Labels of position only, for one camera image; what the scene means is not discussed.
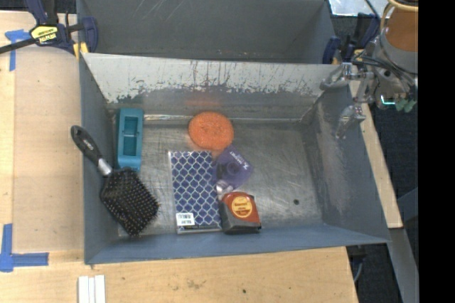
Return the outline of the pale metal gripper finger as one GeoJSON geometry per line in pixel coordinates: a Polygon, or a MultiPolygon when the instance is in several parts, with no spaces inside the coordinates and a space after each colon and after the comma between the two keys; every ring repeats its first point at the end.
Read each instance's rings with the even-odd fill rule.
{"type": "Polygon", "coordinates": [[[352,70],[351,63],[341,63],[321,81],[319,88],[329,90],[346,86],[352,80],[352,70]]]}
{"type": "Polygon", "coordinates": [[[338,119],[338,126],[335,133],[336,138],[344,139],[348,129],[354,124],[360,124],[365,118],[366,116],[361,106],[347,106],[338,119]]]}

